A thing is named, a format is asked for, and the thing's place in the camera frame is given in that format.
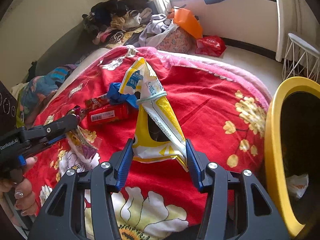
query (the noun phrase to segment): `white wire stand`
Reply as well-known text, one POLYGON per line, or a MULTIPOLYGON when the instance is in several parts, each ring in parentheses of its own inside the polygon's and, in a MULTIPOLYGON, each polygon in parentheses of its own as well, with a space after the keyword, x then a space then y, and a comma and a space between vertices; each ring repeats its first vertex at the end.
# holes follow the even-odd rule
POLYGON ((319 58, 319 48, 310 45, 299 36, 289 33, 282 79, 302 75, 317 82, 320 70, 319 58))

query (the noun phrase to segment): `trash bin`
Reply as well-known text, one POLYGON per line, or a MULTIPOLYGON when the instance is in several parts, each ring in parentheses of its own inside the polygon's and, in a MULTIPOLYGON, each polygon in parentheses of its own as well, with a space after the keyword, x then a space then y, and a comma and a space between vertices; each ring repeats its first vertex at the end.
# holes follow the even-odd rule
POLYGON ((267 114, 265 169, 268 193, 292 238, 319 219, 319 130, 320 85, 303 77, 285 80, 267 114), (289 196, 285 179, 305 173, 309 185, 297 200, 289 196))

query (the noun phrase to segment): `red snack package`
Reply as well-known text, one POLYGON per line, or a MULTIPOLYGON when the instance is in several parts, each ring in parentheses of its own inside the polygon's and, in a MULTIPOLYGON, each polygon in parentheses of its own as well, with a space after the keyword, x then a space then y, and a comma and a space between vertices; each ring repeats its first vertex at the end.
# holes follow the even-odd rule
POLYGON ((224 41, 219 36, 208 36, 197 41, 196 54, 220 57, 226 50, 224 41))
POLYGON ((126 103, 119 105, 106 105, 88 113, 88 125, 103 124, 117 120, 127 119, 129 109, 126 103))
POLYGON ((90 98, 88 100, 85 100, 84 103, 87 109, 95 110, 107 105, 109 103, 109 98, 107 98, 106 93, 97 98, 90 98))

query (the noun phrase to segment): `wall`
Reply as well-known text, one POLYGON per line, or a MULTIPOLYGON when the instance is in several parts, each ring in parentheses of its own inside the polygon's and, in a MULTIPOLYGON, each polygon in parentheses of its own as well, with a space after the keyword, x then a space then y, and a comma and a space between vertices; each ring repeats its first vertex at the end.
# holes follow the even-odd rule
POLYGON ((10 88, 28 73, 31 62, 107 0, 15 0, 0 22, 0 80, 10 88))
POLYGON ((277 0, 277 5, 277 61, 284 58, 288 33, 297 33, 309 43, 320 45, 320 25, 305 0, 277 0))
POLYGON ((172 2, 199 17, 204 35, 218 35, 272 51, 277 48, 277 3, 270 0, 225 0, 206 5, 204 0, 172 2))

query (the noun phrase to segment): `red blanket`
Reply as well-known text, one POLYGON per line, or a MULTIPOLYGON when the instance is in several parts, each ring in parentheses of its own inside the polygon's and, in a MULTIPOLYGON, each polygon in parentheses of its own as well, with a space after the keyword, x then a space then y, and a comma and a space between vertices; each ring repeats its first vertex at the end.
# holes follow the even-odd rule
MULTIPOLYGON (((126 53, 126 47, 113 49, 102 64, 126 53)), ((85 99, 106 93, 110 83, 122 81, 138 57, 144 57, 156 72, 185 138, 191 139, 197 151, 206 153, 210 161, 226 170, 259 169, 268 108, 262 94, 231 72, 161 54, 154 48, 139 48, 134 57, 125 58, 115 70, 102 69, 98 61, 94 62, 49 104, 35 125, 56 120, 75 105, 84 107, 85 99)), ((36 195, 40 195, 38 204, 68 168, 78 172, 92 169, 98 162, 107 161, 113 152, 122 150, 127 139, 133 138, 136 118, 137 111, 132 109, 129 119, 101 127, 88 127, 86 119, 81 122, 92 140, 96 136, 102 139, 99 154, 91 164, 81 163, 66 140, 40 153, 35 167, 26 175, 36 195)), ((201 222, 206 194, 197 192, 189 174, 176 160, 167 160, 133 162, 126 187, 112 198, 123 239, 138 239, 137 235, 139 239, 162 239, 201 222)), ((86 215, 90 217, 88 194, 86 200, 86 215)), ((87 231, 92 234, 90 223, 87 231)))

